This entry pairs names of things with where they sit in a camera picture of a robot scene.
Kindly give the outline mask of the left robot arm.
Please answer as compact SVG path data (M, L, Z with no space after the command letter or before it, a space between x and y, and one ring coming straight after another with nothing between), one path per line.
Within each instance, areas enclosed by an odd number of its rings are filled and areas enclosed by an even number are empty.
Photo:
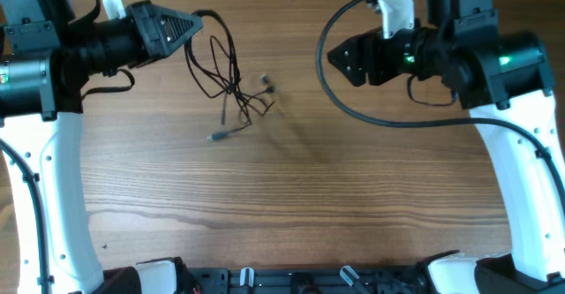
M21 293L199 293L179 258L105 270L88 228L80 175L87 82L174 54L201 28L150 1L1 0L1 151L19 234Z

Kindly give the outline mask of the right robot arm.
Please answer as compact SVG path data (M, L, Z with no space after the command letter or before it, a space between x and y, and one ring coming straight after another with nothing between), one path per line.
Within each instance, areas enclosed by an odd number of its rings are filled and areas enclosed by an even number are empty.
M564 290L564 156L554 78L546 49L530 32L501 34L493 0L426 0L422 26L413 0L359 0L380 27L331 50L354 86L399 75L441 79L466 111L448 124L477 128L491 158L510 227L509 253L444 253L423 266L431 293L561 293Z

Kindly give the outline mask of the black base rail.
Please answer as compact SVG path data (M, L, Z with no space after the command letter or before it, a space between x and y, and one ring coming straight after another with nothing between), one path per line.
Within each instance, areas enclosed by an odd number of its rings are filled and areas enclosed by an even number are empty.
M430 293L425 274L413 266L387 268L253 269L191 268L194 293Z

